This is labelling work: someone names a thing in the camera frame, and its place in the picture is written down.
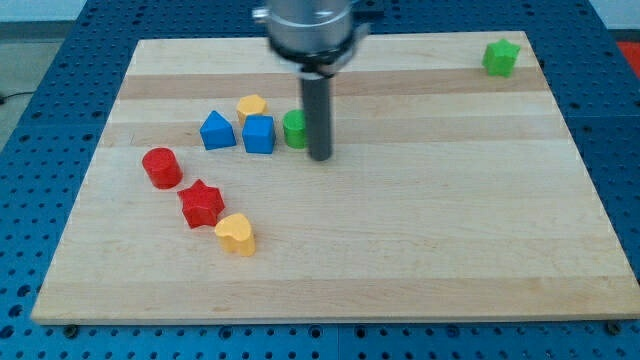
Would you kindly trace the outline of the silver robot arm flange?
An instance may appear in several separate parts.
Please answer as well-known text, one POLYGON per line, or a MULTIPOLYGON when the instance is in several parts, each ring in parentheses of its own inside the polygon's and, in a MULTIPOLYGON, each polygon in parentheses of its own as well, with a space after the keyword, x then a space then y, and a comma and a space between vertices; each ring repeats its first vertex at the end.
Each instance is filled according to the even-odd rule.
POLYGON ((267 0, 251 15, 265 27, 270 51, 304 80, 335 76, 370 33, 354 23, 350 0, 267 0))

